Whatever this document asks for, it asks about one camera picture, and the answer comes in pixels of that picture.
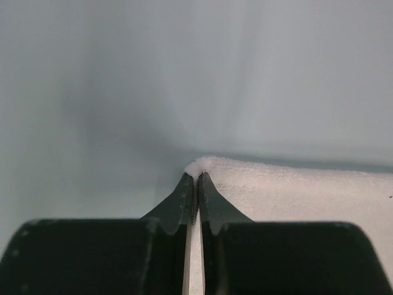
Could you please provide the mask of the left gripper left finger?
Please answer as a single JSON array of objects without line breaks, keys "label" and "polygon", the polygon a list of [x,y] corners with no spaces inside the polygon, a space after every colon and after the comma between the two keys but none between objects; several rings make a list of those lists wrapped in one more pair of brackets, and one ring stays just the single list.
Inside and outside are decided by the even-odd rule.
[{"label": "left gripper left finger", "polygon": [[139,219],[36,219],[1,258],[2,294],[187,294],[193,178]]}]

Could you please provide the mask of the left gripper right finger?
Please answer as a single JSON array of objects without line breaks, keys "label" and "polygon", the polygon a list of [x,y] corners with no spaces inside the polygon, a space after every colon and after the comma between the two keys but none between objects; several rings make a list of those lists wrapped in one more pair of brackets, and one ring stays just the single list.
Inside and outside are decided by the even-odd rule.
[{"label": "left gripper right finger", "polygon": [[365,232],[350,222],[255,222],[198,178],[205,294],[390,294]]}]

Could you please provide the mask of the white towel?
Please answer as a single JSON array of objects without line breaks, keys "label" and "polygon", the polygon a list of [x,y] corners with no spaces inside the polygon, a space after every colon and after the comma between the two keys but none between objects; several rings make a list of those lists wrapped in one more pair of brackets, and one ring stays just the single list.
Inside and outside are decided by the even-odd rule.
[{"label": "white towel", "polygon": [[207,172],[218,191],[256,220],[343,220],[363,228],[392,278],[392,175],[290,168],[202,157],[185,168]]}]

